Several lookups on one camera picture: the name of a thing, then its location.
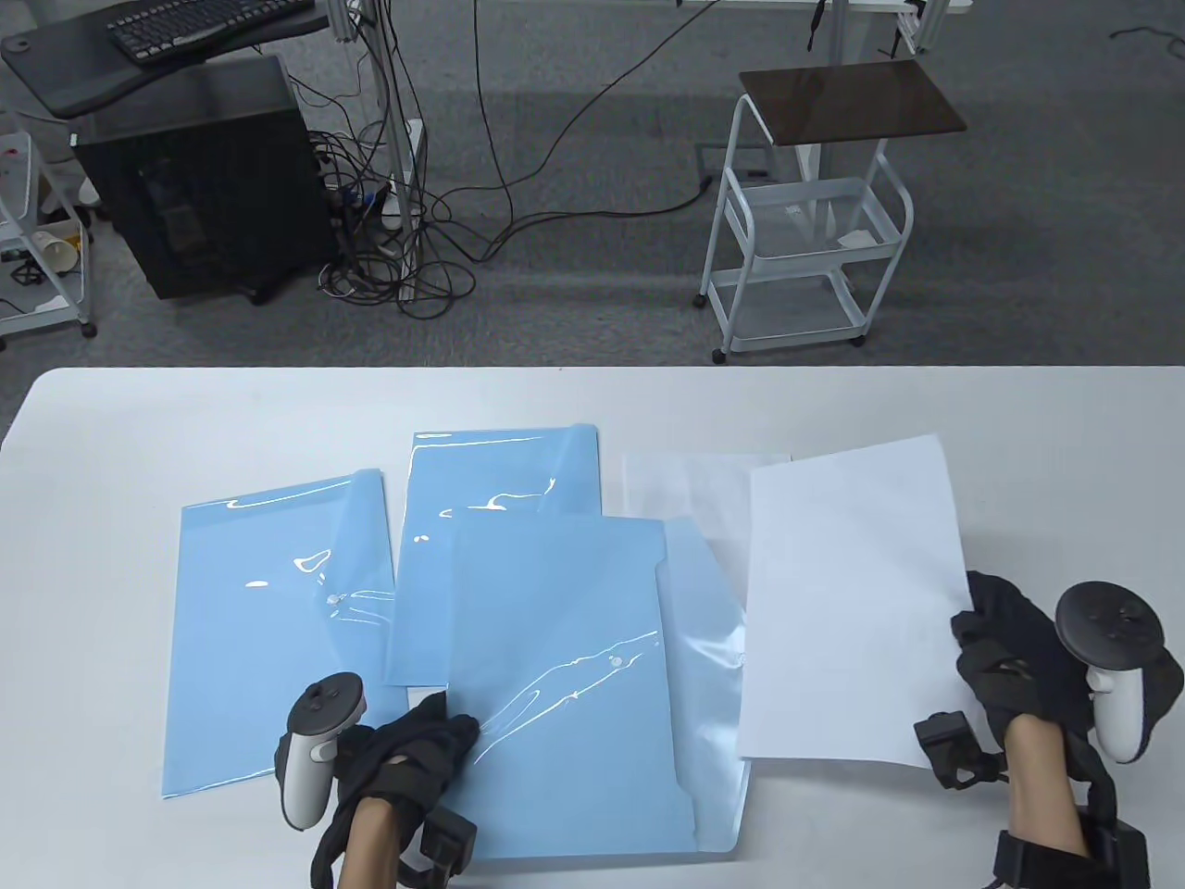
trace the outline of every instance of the paper cup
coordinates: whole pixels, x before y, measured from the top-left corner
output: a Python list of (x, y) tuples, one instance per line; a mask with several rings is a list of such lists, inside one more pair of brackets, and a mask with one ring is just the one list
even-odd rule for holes
[(64, 275), (78, 264), (78, 249), (47, 231), (34, 231), (33, 243), (55, 274)]

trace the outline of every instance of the black cable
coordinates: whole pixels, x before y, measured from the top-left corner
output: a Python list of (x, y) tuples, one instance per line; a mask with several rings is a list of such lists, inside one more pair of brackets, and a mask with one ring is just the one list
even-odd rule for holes
[[(506, 196), (506, 205), (510, 207), (511, 220), (508, 225), (513, 225), (514, 197), (511, 194), (511, 186), (506, 181), (506, 177), (502, 174), (502, 165), (498, 160), (498, 148), (494, 147), (494, 134), (489, 128), (489, 116), (486, 114), (486, 94), (481, 87), (481, 37), (478, 27), (478, 0), (473, 0), (473, 79), (478, 83), (478, 107), (481, 109), (481, 123), (486, 128), (486, 141), (489, 142), (489, 156), (494, 161), (494, 170), (498, 172), (498, 181), (501, 186), (502, 194)], [(455, 191), (457, 190), (444, 192), (444, 197), (455, 193)]]
[[(591, 108), (594, 104), (596, 104), (601, 100), (601, 97), (604, 96), (609, 90), (611, 90), (619, 83), (621, 83), (627, 77), (629, 77), (629, 75), (632, 75), (639, 68), (641, 68), (647, 62), (649, 62), (652, 58), (654, 58), (654, 56), (656, 56), (659, 53), (659, 51), (662, 50), (664, 46), (666, 46), (675, 37), (678, 37), (680, 33), (683, 33), (684, 28), (688, 27), (700, 15), (703, 15), (709, 9), (713, 8), (718, 2), (720, 2), (720, 0), (709, 0), (709, 2), (705, 4), (703, 8), (697, 9), (694, 15), (692, 15), (691, 18), (688, 18), (686, 21), (684, 21), (681, 25), (679, 25), (679, 27), (677, 27), (674, 31), (672, 31), (670, 34), (667, 34), (653, 50), (651, 50), (649, 52), (647, 52), (645, 56), (642, 56), (642, 58), (640, 58), (633, 65), (630, 65), (624, 71), (622, 71), (620, 75), (617, 75), (617, 77), (615, 77), (613, 81), (610, 81), (606, 87), (603, 87), (600, 92), (597, 92), (595, 96), (592, 96), (592, 98), (590, 98), (588, 102), (585, 102), (581, 107), (581, 109), (575, 115), (572, 115), (571, 120), (569, 120), (568, 123), (564, 124), (564, 128), (562, 130), (559, 130), (559, 135), (556, 136), (555, 141), (551, 143), (551, 147), (547, 149), (547, 153), (543, 156), (543, 160), (539, 161), (539, 165), (534, 170), (532, 170), (530, 173), (520, 175), (517, 179), (510, 180), (508, 183), (506, 183), (506, 186), (510, 187), (510, 186), (513, 186), (513, 185), (521, 185), (523, 183), (529, 181), (530, 179), (533, 179), (534, 177), (537, 177), (543, 171), (543, 168), (547, 165), (547, 161), (551, 160), (551, 155), (556, 153), (556, 148), (559, 147), (559, 142), (564, 139), (565, 135), (568, 135), (568, 132), (574, 126), (576, 126), (576, 122), (584, 115), (585, 111), (588, 111), (589, 108)], [(474, 57), (476, 58), (478, 55), (479, 55), (478, 34), (476, 34), (476, 32), (474, 32)], [(456, 194), (457, 192), (462, 192), (462, 191), (499, 191), (501, 187), (502, 187), (502, 185), (500, 185), (500, 184), (499, 185), (462, 185), (462, 186), (457, 186), (456, 188), (449, 188), (437, 200), (443, 200), (443, 199), (448, 198), (450, 194)]]
[(1116, 37), (1125, 37), (1127, 34), (1155, 34), (1157, 37), (1167, 37), (1168, 43), (1165, 44), (1165, 52), (1176, 59), (1185, 62), (1185, 37), (1181, 37), (1174, 31), (1161, 31), (1159, 27), (1140, 25), (1139, 27), (1125, 27), (1120, 31), (1112, 31), (1110, 39), (1114, 40)]
[[(476, 279), (468, 268), (451, 260), (443, 258), (435, 242), (436, 235), (440, 235), (444, 238), (444, 241), (451, 244), (453, 248), (456, 249), (467, 261), (474, 264), (480, 264), (493, 260), (515, 235), (536, 225), (578, 218), (636, 219), (664, 216), (684, 210), (699, 200), (699, 198), (706, 193), (711, 183), (710, 179), (705, 179), (700, 183), (700, 187), (693, 197), (673, 206), (661, 207), (658, 210), (542, 211), (530, 213), (523, 218), (515, 218), (513, 196), (510, 190), (514, 185), (529, 181), (538, 175), (551, 160), (557, 147), (559, 146), (559, 142), (564, 139), (564, 136), (566, 136), (576, 122), (589, 110), (589, 108), (609, 92), (609, 90), (646, 64), (684, 28), (690, 26), (696, 19), (707, 12), (707, 9), (716, 6), (717, 2), (719, 2), (719, 0), (710, 0), (710, 2), (707, 2), (702, 9), (698, 9), (686, 21), (680, 24), (638, 63), (622, 72), (588, 102), (585, 102), (556, 136), (538, 166), (525, 175), (507, 181), (501, 166), (501, 160), (498, 156), (498, 149), (493, 139), (493, 132), (485, 103), (485, 90), (481, 78), (478, 0), (473, 0), (474, 77), (476, 81), (478, 101), (481, 109), (482, 124), (486, 130), (486, 137), (489, 143), (494, 167), (498, 171), (499, 184), (497, 186), (460, 186), (437, 196), (428, 188), (429, 132), (427, 121), (424, 120), (423, 109), (419, 103), (419, 96), (416, 91), (415, 81), (408, 70), (406, 62), (403, 58), (403, 53), (399, 47), (398, 34), (396, 32), (391, 13), (391, 0), (385, 0), (385, 2), (379, 0), (376, 5), (376, 21), (369, 24), (378, 31), (379, 39), (382, 40), (382, 50), (385, 51), (386, 58), (391, 59), (393, 57), (398, 59), (403, 75), (408, 81), (416, 114), (418, 115), (423, 127), (421, 132), (422, 165), (417, 164), (417, 158), (412, 158), (414, 172), (411, 183), (409, 184), (408, 207), (412, 213), (412, 217), (418, 215), (419, 222), (414, 235), (415, 239), (411, 243), (404, 243), (402, 231), (386, 231), (382, 228), (382, 219), (376, 219), (376, 215), (372, 212), (376, 206), (380, 205), (390, 188), (385, 181), (386, 178), (374, 172), (373, 159), (378, 147), (385, 145), (384, 137), (387, 135), (385, 133), (386, 121), (391, 116), (392, 107), (398, 110), (399, 120), (404, 122), (406, 121), (398, 81), (395, 82), (392, 89), (392, 85), (387, 82), (387, 77), (384, 76), (378, 78), (383, 81), (380, 87), (383, 91), (384, 105), (383, 116), (379, 121), (372, 121), (371, 123), (364, 126), (360, 133), (356, 133), (345, 108), (340, 104), (340, 102), (337, 102), (337, 98), (344, 98), (346, 96), (326, 96), (320, 90), (313, 89), (299, 78), (293, 78), (293, 82), (297, 88), (305, 89), (308, 92), (326, 100), (325, 105), (318, 105), (316, 103), (308, 102), (308, 100), (302, 96), (306, 103), (312, 104), (313, 107), (328, 107), (331, 103), (335, 104), (346, 119), (346, 127), (350, 132), (348, 140), (353, 143), (353, 149), (351, 149), (351, 147), (346, 143), (347, 137), (340, 134), (310, 132), (310, 137), (313, 137), (314, 145), (316, 146), (322, 161), (327, 162), (327, 165), (332, 167), (332, 172), (327, 173), (326, 177), (334, 177), (337, 179), (337, 187), (339, 190), (345, 188), (347, 194), (351, 190), (357, 190), (364, 203), (364, 210), (360, 218), (352, 224), (350, 223), (350, 219), (353, 211), (347, 210), (345, 204), (342, 206), (342, 234), (347, 241), (346, 255), (344, 255), (342, 260), (338, 263), (333, 263), (322, 269), (319, 277), (322, 289), (331, 296), (348, 305), (382, 306), (386, 303), (395, 303), (398, 311), (403, 314), (417, 320), (430, 320), (440, 318), (448, 312), (459, 299), (472, 294), (476, 289)], [(359, 30), (359, 37), (366, 45), (367, 55), (374, 56), (378, 47), (371, 45), (371, 41), (366, 37), (366, 32)], [(359, 60), (358, 69), (359, 85), (360, 64), (361, 60)], [(367, 152), (359, 136), (366, 135), (374, 126), (378, 126), (379, 130)], [(392, 171), (392, 173), (398, 175), (402, 175), (402, 170)], [(380, 181), (384, 185), (367, 204), (366, 185), (371, 181)], [(510, 210), (510, 220), (497, 235), (487, 237), (476, 229), (453, 219), (453, 210), (449, 206), (447, 198), (450, 194), (463, 191), (502, 191), (505, 193)], [(433, 202), (430, 207), (425, 203), (428, 199), (431, 199)], [(443, 212), (447, 213), (444, 218), (441, 218), (441, 209), (443, 209)], [(382, 209), (379, 209), (378, 216), (382, 216)], [(460, 243), (459, 237), (454, 237), (446, 230), (446, 226), (455, 226), (459, 231), (465, 232), (466, 236), (475, 238), (479, 242), (476, 250), (470, 251), (467, 249), (462, 243)], [(427, 252), (429, 258), (424, 261), (422, 255), (410, 256), (409, 254), (412, 250), (416, 252)], [(405, 262), (410, 267), (410, 271), (406, 274), (404, 274), (403, 270)], [(442, 275), (444, 283), (440, 284), (428, 280), (427, 273), (429, 270), (435, 270)], [(454, 280), (454, 275), (467, 277), (467, 286), (459, 288), (459, 282)], [(406, 299), (404, 296), (404, 289), (408, 287), (411, 288), (414, 294), (411, 299)], [(417, 308), (417, 306), (423, 306), (425, 303), (434, 306), (434, 308), (428, 312), (423, 312)]]
[(366, 60), (366, 56), (367, 56), (367, 53), (365, 53), (365, 52), (361, 53), (358, 57), (358, 64), (354, 66), (354, 75), (356, 75), (354, 79), (357, 81), (357, 85), (356, 85), (353, 92), (339, 92), (337, 96), (332, 96), (331, 97), (331, 96), (326, 96), (320, 90), (309, 87), (307, 83), (305, 83), (303, 81), (299, 79), (297, 77), (294, 77), (293, 75), (288, 75), (288, 77), (300, 89), (308, 90), (309, 92), (312, 92), (312, 94), (314, 94), (316, 96), (320, 96), (321, 98), (326, 100), (324, 104), (319, 104), (316, 102), (309, 102), (307, 97), (301, 96), (301, 101), (305, 102), (305, 104), (307, 104), (309, 108), (328, 108), (331, 104), (334, 104), (339, 109), (341, 109), (341, 104), (340, 104), (339, 100), (342, 100), (342, 98), (358, 98), (359, 96), (363, 95), (363, 62)]

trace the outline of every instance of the keyboard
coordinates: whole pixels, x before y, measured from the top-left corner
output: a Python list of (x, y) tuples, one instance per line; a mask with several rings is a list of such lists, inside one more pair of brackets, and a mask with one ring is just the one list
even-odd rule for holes
[(108, 23), (107, 33), (137, 65), (155, 65), (313, 4), (314, 0), (168, 0)]

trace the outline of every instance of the wrist strap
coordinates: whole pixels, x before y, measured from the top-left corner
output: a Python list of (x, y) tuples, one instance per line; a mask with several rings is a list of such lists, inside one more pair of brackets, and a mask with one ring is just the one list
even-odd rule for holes
[(1000, 831), (992, 874), (1012, 889), (1119, 889), (1119, 874), (1094, 858), (1026, 843)]

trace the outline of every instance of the cable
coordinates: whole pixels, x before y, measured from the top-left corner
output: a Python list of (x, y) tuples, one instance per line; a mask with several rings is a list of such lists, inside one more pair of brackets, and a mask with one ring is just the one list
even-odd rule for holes
[[(511, 186), (506, 181), (506, 177), (502, 174), (502, 165), (498, 160), (498, 148), (494, 147), (494, 134), (489, 128), (489, 116), (486, 114), (486, 94), (481, 88), (481, 37), (478, 28), (478, 0), (473, 0), (473, 78), (478, 83), (478, 107), (481, 109), (481, 123), (486, 128), (486, 140), (489, 142), (489, 156), (494, 161), (494, 170), (498, 172), (498, 181), (501, 185), (502, 193), (506, 196), (506, 205), (511, 211), (510, 225), (514, 224), (514, 197), (511, 194)], [(539, 165), (539, 170), (543, 170), (543, 165)], [(453, 191), (444, 192), (444, 197), (460, 191), (454, 188)], [(434, 216), (436, 204), (433, 204)]]
[[(299, 78), (293, 77), (293, 83), (297, 89), (307, 90), (309, 94), (325, 100), (325, 104), (309, 102), (306, 96), (302, 101), (313, 107), (328, 107), (334, 104), (346, 119), (347, 133), (327, 133), (314, 130), (309, 133), (315, 146), (318, 156), (322, 164), (329, 167), (322, 175), (326, 185), (335, 192), (341, 200), (341, 218), (339, 219), (340, 231), (344, 242), (342, 257), (335, 263), (329, 263), (321, 269), (318, 276), (320, 289), (327, 295), (353, 306), (382, 306), (393, 303), (399, 312), (417, 320), (430, 320), (440, 318), (448, 312), (459, 300), (468, 296), (476, 289), (476, 277), (459, 262), (446, 260), (437, 244), (438, 235), (457, 250), (468, 262), (481, 264), (493, 260), (501, 249), (523, 231), (544, 223), (559, 222), (563, 219), (579, 218), (606, 218), (606, 219), (638, 219), (646, 217), (664, 216), (674, 213), (694, 204), (710, 187), (711, 179), (704, 179), (697, 193), (686, 200), (672, 206), (656, 210), (640, 211), (614, 211), (614, 210), (585, 210), (585, 211), (542, 211), (517, 218), (514, 198), (511, 188), (538, 175), (551, 160), (561, 141), (568, 135), (579, 119), (600, 101), (614, 87), (629, 77), (634, 71), (645, 65), (659, 51), (673, 40), (684, 28), (690, 26), (707, 9), (716, 6), (719, 0), (710, 0), (703, 8), (698, 9), (686, 21), (681, 23), (674, 31), (667, 34), (653, 50), (639, 59), (634, 65), (614, 78), (608, 85), (602, 88), (561, 129), (552, 141), (543, 160), (529, 173), (517, 179), (507, 180), (498, 148), (493, 137), (493, 129), (485, 102), (485, 89), (481, 76), (481, 47), (480, 47), (480, 21), (478, 0), (473, 0), (473, 31), (474, 31), (474, 79), (476, 81), (478, 103), (481, 110), (482, 126), (489, 145), (491, 156), (498, 173), (499, 184), (497, 186), (459, 186), (446, 191), (443, 194), (434, 194), (428, 187), (429, 177), (429, 130), (424, 120), (423, 108), (416, 91), (416, 84), (408, 69), (406, 60), (399, 47), (398, 34), (391, 12), (391, 0), (377, 0), (376, 20), (367, 25), (377, 31), (382, 46), (371, 45), (367, 32), (358, 30), (358, 34), (366, 45), (366, 55), (379, 58), (374, 53), (382, 50), (387, 59), (398, 59), (403, 76), (408, 82), (416, 114), (422, 124), (419, 158), (412, 156), (412, 174), (408, 183), (409, 210), (414, 218), (418, 218), (415, 234), (405, 243), (402, 231), (387, 231), (382, 226), (382, 204), (390, 193), (390, 184), (386, 177), (377, 173), (373, 168), (373, 159), (378, 148), (385, 145), (386, 121), (392, 116), (392, 110), (398, 111), (398, 120), (406, 126), (406, 114), (404, 113), (403, 97), (399, 83), (392, 76), (380, 76), (383, 116), (378, 121), (372, 121), (354, 132), (348, 113), (338, 102), (338, 98), (347, 96), (331, 97), (313, 89)], [(364, 141), (369, 132), (378, 126), (378, 133), (373, 141)], [(395, 175), (402, 175), (403, 171), (392, 171)], [(367, 197), (367, 185), (380, 183), (379, 190)], [(448, 197), (465, 191), (502, 191), (506, 197), (510, 220), (502, 225), (493, 237), (487, 237), (476, 229), (453, 218), (451, 206)], [(356, 203), (360, 202), (360, 217), (356, 215)], [(447, 229), (456, 228), (457, 234), (450, 234)], [(474, 238), (476, 248), (467, 248), (461, 243), (462, 237)], [(435, 280), (430, 280), (429, 273), (436, 273)], [(405, 295), (406, 289), (411, 290), (411, 298)]]
[(1139, 27), (1126, 27), (1121, 31), (1112, 31), (1110, 39), (1114, 40), (1116, 37), (1125, 37), (1127, 34), (1155, 34), (1157, 37), (1167, 37), (1168, 43), (1165, 44), (1165, 52), (1176, 59), (1185, 62), (1185, 37), (1181, 37), (1174, 31), (1161, 31), (1158, 27), (1152, 27), (1149, 25), (1140, 25)]
[[(653, 50), (651, 50), (649, 52), (647, 52), (645, 56), (642, 56), (642, 58), (640, 58), (633, 65), (630, 65), (629, 68), (627, 68), (623, 72), (621, 72), (620, 75), (617, 75), (617, 77), (615, 77), (613, 81), (610, 81), (608, 83), (608, 85), (603, 87), (600, 92), (597, 92), (595, 96), (592, 96), (592, 98), (590, 98), (588, 102), (585, 102), (581, 107), (581, 109), (575, 115), (572, 115), (571, 120), (569, 120), (568, 123), (564, 124), (564, 128), (562, 130), (559, 130), (559, 135), (556, 136), (555, 141), (551, 143), (551, 147), (547, 149), (547, 153), (543, 156), (543, 160), (539, 161), (539, 165), (534, 170), (532, 170), (530, 173), (526, 173), (524, 175), (520, 175), (517, 179), (512, 179), (511, 181), (506, 183), (506, 187), (510, 187), (512, 185), (521, 185), (523, 183), (529, 181), (530, 179), (533, 179), (534, 177), (537, 177), (543, 171), (543, 168), (547, 165), (547, 161), (551, 160), (551, 155), (556, 153), (556, 148), (559, 147), (559, 142), (564, 139), (565, 135), (568, 135), (568, 132), (574, 126), (576, 126), (576, 122), (584, 115), (585, 111), (588, 111), (589, 108), (591, 108), (594, 104), (596, 104), (601, 100), (601, 97), (604, 96), (609, 90), (611, 90), (619, 83), (621, 83), (627, 77), (629, 77), (629, 75), (632, 75), (639, 68), (641, 68), (647, 62), (649, 62), (652, 58), (654, 58), (654, 56), (656, 56), (659, 53), (659, 51), (662, 50), (664, 46), (666, 46), (675, 37), (678, 37), (680, 33), (683, 33), (684, 28), (688, 27), (700, 15), (703, 15), (709, 9), (713, 8), (718, 2), (720, 2), (720, 0), (710, 0), (703, 8), (697, 9), (694, 15), (692, 15), (686, 21), (684, 21), (681, 25), (679, 25), (679, 27), (677, 27), (674, 31), (672, 31), (670, 34), (667, 34)], [(478, 46), (479, 41), (478, 41), (478, 33), (476, 33), (476, 31), (474, 31), (474, 40), (473, 40), (473, 43), (474, 43), (474, 59), (475, 59), (475, 66), (476, 66), (476, 59), (478, 59), (479, 52), (480, 52), (479, 46)], [(482, 119), (485, 119), (485, 110), (483, 109), (482, 109)], [(486, 127), (488, 129), (488, 126), (489, 126), (488, 121), (485, 121), (485, 123), (486, 123)], [(497, 186), (495, 185), (462, 185), (462, 186), (459, 186), (456, 188), (449, 188), (447, 192), (444, 192), (438, 198), (438, 200), (443, 200), (444, 198), (448, 198), (450, 194), (455, 194), (455, 193), (462, 192), (462, 191), (498, 191), (501, 187), (502, 187), (502, 185), (497, 185)]]
[(70, 121), (62, 121), (58, 120), (57, 117), (43, 117), (39, 114), (32, 114), (31, 111), (23, 111), (19, 108), (4, 108), (0, 109), (0, 111), (5, 111), (7, 114), (19, 114), (21, 117), (28, 117), (30, 120), (33, 121), (41, 121), (41, 123), (57, 123), (59, 127), (70, 126)]

